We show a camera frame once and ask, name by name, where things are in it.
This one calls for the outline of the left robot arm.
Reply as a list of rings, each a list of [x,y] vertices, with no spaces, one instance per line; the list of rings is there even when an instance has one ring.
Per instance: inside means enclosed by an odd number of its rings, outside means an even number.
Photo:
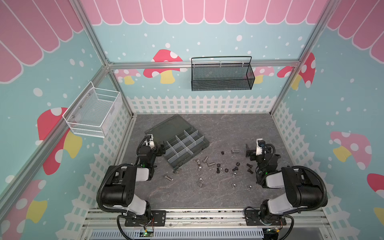
[[[166,153],[164,145],[158,145],[152,134],[145,135],[136,150],[134,164],[109,166],[97,192],[100,210],[120,213],[145,226],[153,219],[150,203],[135,194],[137,182],[150,181],[155,173],[156,157]]]

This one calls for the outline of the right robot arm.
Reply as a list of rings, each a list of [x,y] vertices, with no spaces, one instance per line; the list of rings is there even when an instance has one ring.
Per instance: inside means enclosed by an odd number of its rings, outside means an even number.
[[[278,170],[281,156],[276,153],[275,146],[267,144],[264,139],[257,139],[254,150],[246,145],[246,157],[257,164],[253,173],[259,186],[285,191],[274,199],[264,200],[258,210],[246,209],[247,219],[265,226],[283,225],[287,215],[314,211],[328,204],[327,187],[320,175],[304,166],[287,166]]]

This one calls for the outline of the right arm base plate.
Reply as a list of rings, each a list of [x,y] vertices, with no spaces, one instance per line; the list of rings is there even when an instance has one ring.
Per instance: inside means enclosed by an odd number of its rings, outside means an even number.
[[[283,216],[272,215],[267,210],[246,208],[243,211],[247,226],[286,226]]]

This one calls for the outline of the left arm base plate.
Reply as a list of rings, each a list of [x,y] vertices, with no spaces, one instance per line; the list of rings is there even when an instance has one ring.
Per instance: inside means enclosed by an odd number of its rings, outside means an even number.
[[[166,221],[167,212],[162,210],[151,210],[151,213],[144,214],[142,216],[136,216],[135,218],[129,217],[125,220],[125,227],[164,227]]]

